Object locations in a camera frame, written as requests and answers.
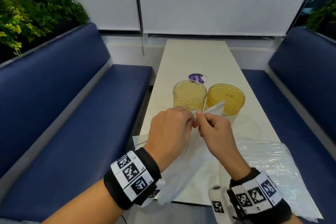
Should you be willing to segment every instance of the tabletop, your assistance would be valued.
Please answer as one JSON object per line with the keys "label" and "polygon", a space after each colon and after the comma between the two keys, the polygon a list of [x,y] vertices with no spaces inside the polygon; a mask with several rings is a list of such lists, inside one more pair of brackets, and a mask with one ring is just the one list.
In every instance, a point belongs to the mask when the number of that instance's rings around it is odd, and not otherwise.
{"label": "tabletop", "polygon": [[[207,89],[217,83],[227,83],[244,92],[245,105],[233,124],[236,139],[280,141],[227,44],[220,40],[167,40],[140,135],[149,133],[155,115],[173,107],[174,85],[194,73],[206,77]],[[143,142],[140,138],[135,144],[139,147]],[[208,189],[215,184],[228,186],[229,179],[229,174],[214,159],[199,169],[175,201],[210,205]]]}

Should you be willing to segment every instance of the clear plastic jar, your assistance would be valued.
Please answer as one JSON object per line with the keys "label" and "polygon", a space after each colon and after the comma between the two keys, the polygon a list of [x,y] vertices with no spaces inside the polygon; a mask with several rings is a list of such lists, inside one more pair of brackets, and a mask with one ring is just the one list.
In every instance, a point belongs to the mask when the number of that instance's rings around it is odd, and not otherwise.
{"label": "clear plastic jar", "polygon": [[225,101],[222,116],[225,116],[231,123],[236,119],[239,111],[245,104],[244,93],[235,86],[229,84],[215,84],[208,91],[206,109]]}
{"label": "clear plastic jar", "polygon": [[203,84],[185,80],[178,82],[173,88],[173,106],[184,106],[188,111],[203,111],[207,89]]}

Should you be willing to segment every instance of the plastic container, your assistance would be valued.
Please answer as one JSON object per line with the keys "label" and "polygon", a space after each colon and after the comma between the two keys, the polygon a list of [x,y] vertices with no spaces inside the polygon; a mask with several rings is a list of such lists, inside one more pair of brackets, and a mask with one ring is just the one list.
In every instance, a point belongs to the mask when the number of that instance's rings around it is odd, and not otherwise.
{"label": "plastic container", "polygon": [[203,111],[207,89],[203,84],[185,80],[178,82],[173,88],[173,106],[184,106],[188,111]]}
{"label": "plastic container", "polygon": [[244,93],[229,84],[215,84],[208,91],[205,108],[208,109],[221,101],[225,101],[222,116],[229,119],[233,124],[240,109],[245,104]]}

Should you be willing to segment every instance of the purple sticker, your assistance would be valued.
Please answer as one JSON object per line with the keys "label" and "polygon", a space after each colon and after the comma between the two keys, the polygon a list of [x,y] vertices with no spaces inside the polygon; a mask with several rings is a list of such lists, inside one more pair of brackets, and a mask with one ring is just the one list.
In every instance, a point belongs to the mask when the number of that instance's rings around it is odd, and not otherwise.
{"label": "purple sticker", "polygon": [[189,75],[189,79],[200,83],[205,83],[207,81],[207,78],[203,74],[191,74]]}

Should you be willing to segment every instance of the blue bench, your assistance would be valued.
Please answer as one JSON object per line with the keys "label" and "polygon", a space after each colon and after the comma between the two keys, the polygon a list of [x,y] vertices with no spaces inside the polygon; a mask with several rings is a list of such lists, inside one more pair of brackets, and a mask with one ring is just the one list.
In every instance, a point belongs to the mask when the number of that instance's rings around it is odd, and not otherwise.
{"label": "blue bench", "polygon": [[[0,68],[0,177],[109,59],[91,23]],[[102,179],[126,150],[152,72],[112,65],[7,192],[0,218],[42,222]]]}
{"label": "blue bench", "polygon": [[[307,29],[289,31],[269,66],[336,140],[336,45]],[[336,223],[336,162],[265,71],[243,70],[281,142],[287,145],[324,220]]]}

